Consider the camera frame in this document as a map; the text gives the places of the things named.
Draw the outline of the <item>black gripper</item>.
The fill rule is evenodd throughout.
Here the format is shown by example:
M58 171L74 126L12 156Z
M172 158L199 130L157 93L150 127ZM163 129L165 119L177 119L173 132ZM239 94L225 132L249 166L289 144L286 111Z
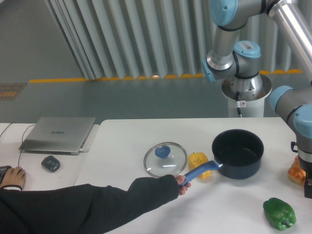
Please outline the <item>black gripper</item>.
M312 163L305 161L299 157L299 165L306 172L306 180L304 183L304 196L312 198Z

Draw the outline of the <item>black sleeve forearm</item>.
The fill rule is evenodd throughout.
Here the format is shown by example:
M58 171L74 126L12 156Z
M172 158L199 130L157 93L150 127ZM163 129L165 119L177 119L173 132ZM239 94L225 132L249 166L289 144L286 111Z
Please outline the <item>black sleeve forearm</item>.
M124 191L78 185L51 191L0 191L2 234L103 234L175 200L173 175L137 178Z

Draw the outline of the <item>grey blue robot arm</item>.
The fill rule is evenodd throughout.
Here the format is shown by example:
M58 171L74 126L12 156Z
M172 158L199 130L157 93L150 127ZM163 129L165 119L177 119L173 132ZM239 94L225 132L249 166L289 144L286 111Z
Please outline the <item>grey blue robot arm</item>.
M292 150L306 172L304 195L312 196L312 89L272 88L259 71L261 51L256 42L238 40L251 17L266 14L277 25L307 79L312 78L312 32L295 0L212 0L210 16L216 25L211 50L202 61L209 81L222 79L222 94L230 117L262 117L264 100L296 136Z

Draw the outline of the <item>hand gripping pan handle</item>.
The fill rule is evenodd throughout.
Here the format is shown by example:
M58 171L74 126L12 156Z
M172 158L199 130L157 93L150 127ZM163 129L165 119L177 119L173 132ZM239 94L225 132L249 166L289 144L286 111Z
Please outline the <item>hand gripping pan handle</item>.
M179 186L179 195L184 195L187 192L187 190L191 187L191 183L188 182L185 185L182 185L186 179L186 176L184 175L175 175L174 177Z

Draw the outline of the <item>person's hand on mouse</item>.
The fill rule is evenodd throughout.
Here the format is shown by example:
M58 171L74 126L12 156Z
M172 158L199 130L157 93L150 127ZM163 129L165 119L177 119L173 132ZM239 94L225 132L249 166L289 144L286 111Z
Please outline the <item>person's hand on mouse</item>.
M6 172L1 184L1 189L22 191L26 181L26 171L18 166Z

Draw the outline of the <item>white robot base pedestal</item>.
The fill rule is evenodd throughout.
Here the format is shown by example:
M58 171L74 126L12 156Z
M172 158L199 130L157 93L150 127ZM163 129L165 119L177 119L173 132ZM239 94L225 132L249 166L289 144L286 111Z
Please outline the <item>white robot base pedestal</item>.
M265 98L271 90L271 81L263 74L249 79L235 76L225 79L222 93L228 102L228 116L263 117Z

